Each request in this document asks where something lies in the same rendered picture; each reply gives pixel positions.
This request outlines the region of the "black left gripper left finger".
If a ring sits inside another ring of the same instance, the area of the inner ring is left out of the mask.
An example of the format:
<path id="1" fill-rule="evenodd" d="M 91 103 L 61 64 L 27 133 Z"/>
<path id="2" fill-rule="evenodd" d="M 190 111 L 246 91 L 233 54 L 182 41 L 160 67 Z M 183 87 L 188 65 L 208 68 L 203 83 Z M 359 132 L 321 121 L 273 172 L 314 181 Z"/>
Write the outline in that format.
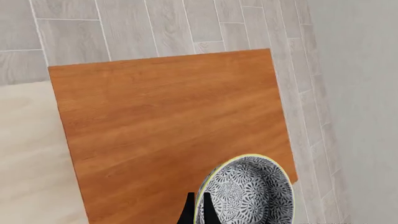
<path id="1" fill-rule="evenodd" d="M 177 224 L 193 224 L 195 214 L 195 193 L 189 192 Z"/>

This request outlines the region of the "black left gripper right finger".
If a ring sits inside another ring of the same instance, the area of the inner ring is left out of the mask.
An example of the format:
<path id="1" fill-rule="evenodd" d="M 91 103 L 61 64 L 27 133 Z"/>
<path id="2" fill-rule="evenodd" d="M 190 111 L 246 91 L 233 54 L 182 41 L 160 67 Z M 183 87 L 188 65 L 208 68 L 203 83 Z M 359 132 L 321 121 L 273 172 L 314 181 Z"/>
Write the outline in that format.
<path id="1" fill-rule="evenodd" d="M 211 200 L 211 194 L 208 192 L 203 194 L 203 215 L 205 224 L 220 224 L 220 220 Z"/>

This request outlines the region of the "orange-brown wooden cabinet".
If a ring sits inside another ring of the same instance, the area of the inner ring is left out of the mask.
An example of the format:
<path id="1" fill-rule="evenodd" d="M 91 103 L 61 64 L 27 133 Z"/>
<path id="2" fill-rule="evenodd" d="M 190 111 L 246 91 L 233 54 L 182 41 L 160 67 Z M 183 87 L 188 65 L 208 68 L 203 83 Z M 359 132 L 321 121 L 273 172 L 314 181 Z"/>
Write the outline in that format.
<path id="1" fill-rule="evenodd" d="M 89 224 L 176 224 L 216 166 L 297 172 L 271 51 L 49 67 Z"/>

